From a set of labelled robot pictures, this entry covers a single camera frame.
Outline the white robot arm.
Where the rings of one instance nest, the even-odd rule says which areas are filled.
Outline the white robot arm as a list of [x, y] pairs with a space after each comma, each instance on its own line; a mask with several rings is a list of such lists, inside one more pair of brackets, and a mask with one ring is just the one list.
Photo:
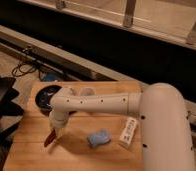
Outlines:
[[54, 128], [63, 128], [71, 111], [140, 118], [143, 171], [196, 171], [188, 113], [174, 86], [155, 83], [141, 93], [75, 96], [61, 88], [50, 100]]

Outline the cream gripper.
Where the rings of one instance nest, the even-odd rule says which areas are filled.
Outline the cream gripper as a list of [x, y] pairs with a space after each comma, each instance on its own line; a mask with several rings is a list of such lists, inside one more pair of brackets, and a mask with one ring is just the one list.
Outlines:
[[60, 137], [62, 137], [65, 134], [65, 128], [66, 128], [65, 125], [55, 126], [53, 124], [50, 124], [50, 130], [54, 130], [55, 131], [55, 134], [56, 134], [57, 138], [60, 138]]

